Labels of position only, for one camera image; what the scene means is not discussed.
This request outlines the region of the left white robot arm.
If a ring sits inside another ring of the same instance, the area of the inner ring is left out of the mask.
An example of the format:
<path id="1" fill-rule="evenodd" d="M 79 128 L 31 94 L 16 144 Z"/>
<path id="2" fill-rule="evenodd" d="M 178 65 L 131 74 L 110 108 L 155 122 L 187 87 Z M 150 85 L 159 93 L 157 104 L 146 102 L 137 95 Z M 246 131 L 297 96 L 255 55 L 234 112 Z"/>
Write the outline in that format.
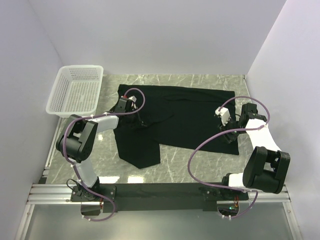
<path id="1" fill-rule="evenodd" d="M 81 117 L 73 114 L 67 119 L 56 149 L 70 163 L 77 176 L 77 186 L 88 201 L 96 200 L 100 191 L 100 179 L 90 159 L 96 135 L 121 127 L 143 124 L 135 96 L 121 96 L 115 106 L 101 115 Z"/>

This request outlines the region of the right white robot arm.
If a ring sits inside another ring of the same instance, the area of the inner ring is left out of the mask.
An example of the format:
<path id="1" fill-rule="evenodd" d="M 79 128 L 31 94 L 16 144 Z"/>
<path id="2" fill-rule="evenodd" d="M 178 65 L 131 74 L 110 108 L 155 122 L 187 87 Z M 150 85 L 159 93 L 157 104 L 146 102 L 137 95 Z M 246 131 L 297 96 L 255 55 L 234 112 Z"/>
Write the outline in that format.
<path id="1" fill-rule="evenodd" d="M 222 138 L 227 143 L 236 141 L 240 134 L 246 133 L 253 148 L 243 173 L 230 174 L 228 182 L 219 187 L 221 197 L 232 199 L 237 194 L 237 187 L 279 194 L 285 183 L 291 156 L 281 151 L 275 143 L 269 131 L 267 117 L 259 114 L 257 105 L 253 103 L 242 106 L 238 120 L 232 119 L 225 107 L 218 107 L 215 114 L 221 119 L 218 126 L 221 132 L 242 129 L 224 134 Z"/>

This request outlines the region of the white plastic basket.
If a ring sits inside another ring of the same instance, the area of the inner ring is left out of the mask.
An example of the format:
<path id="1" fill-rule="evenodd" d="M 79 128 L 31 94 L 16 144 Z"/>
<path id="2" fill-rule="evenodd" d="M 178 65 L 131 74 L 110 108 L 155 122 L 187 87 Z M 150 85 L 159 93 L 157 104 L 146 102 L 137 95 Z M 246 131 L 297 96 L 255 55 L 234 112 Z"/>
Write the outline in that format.
<path id="1" fill-rule="evenodd" d="M 59 69 L 46 112 L 60 118 L 87 117 L 97 110 L 104 68 L 100 65 L 66 65 Z"/>

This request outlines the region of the black t shirt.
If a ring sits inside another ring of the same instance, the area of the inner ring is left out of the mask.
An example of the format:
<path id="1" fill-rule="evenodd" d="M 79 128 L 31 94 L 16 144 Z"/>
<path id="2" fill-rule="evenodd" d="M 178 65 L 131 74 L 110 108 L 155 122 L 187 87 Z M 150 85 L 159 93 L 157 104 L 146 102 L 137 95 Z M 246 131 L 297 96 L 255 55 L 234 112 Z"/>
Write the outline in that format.
<path id="1" fill-rule="evenodd" d="M 119 158 L 138 169 L 161 162 L 160 145 L 197 148 L 219 133 L 221 119 L 215 111 L 227 103 L 235 115 L 234 91 L 179 86 L 121 84 L 120 97 L 136 97 L 141 123 L 134 114 L 125 115 L 114 129 Z"/>

